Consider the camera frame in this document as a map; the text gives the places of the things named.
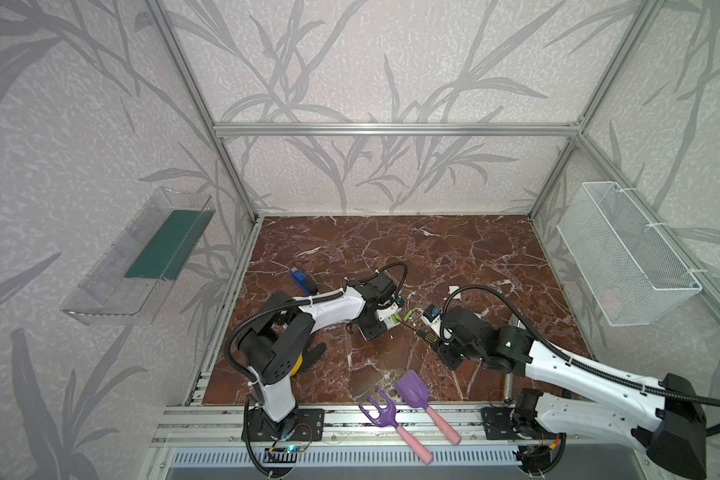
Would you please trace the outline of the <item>white air conditioner remote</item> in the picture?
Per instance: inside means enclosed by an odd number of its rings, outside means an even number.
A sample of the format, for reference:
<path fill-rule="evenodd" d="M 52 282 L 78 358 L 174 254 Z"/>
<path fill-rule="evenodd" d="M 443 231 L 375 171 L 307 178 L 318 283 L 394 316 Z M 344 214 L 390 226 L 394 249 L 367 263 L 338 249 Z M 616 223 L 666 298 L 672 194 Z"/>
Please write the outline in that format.
<path fill-rule="evenodd" d="M 391 330 L 403 322 L 400 312 L 401 308 L 396 304 L 377 311 L 379 321 L 386 327 L 387 330 Z"/>

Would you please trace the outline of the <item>white battery cover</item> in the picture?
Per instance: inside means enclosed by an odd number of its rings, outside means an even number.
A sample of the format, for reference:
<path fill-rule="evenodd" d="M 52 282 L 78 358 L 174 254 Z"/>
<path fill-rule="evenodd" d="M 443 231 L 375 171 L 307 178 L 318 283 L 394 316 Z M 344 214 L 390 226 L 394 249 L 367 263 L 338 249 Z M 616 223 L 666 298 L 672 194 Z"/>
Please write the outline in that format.
<path fill-rule="evenodd" d="M 461 300 L 461 292 L 457 293 L 456 291 L 459 290 L 461 287 L 458 286 L 449 286 L 449 296 L 452 296 L 452 300 Z"/>

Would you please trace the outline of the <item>black yellow screwdriver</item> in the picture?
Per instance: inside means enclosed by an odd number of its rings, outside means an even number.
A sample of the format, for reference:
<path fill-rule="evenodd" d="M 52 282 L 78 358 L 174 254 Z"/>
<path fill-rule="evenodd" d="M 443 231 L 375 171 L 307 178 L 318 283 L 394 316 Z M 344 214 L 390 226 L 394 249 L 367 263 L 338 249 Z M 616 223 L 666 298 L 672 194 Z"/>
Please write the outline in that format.
<path fill-rule="evenodd" d="M 437 350 L 439 337 L 430 328 L 415 328 L 409 321 L 399 319 L 398 323 L 405 328 L 413 331 L 417 337 L 425 342 L 425 344 L 433 351 Z"/>

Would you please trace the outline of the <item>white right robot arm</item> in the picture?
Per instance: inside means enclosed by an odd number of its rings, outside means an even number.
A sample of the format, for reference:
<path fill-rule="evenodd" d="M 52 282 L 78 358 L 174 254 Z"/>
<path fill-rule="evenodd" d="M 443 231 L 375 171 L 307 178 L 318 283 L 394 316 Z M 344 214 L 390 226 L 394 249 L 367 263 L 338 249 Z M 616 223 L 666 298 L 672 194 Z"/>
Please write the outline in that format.
<path fill-rule="evenodd" d="M 496 328 L 472 311 L 429 306 L 424 321 L 437 339 L 432 348 L 451 370 L 469 360 L 483 368 L 555 385 L 571 398 L 526 389 L 509 415 L 525 438 L 580 435 L 642 452 L 662 469 L 704 479 L 706 416 L 690 402 L 695 391 L 684 378 L 630 374 L 545 345 L 525 327 Z"/>

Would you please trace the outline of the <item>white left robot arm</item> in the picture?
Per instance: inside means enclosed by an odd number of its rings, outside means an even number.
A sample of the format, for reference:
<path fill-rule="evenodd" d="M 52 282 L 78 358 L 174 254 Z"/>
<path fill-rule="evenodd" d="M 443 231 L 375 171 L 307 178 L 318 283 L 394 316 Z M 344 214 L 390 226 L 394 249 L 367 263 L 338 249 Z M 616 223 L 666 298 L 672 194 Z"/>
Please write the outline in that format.
<path fill-rule="evenodd" d="M 314 334 L 335 325 L 359 329 L 373 340 L 389 331 L 405 306 L 403 274 L 396 281 L 388 266 L 362 279 L 345 279 L 340 288 L 305 297 L 277 292 L 225 339 L 222 354 L 255 391 L 264 418 L 277 425 L 295 417 L 291 377 L 320 358 L 311 349 Z"/>

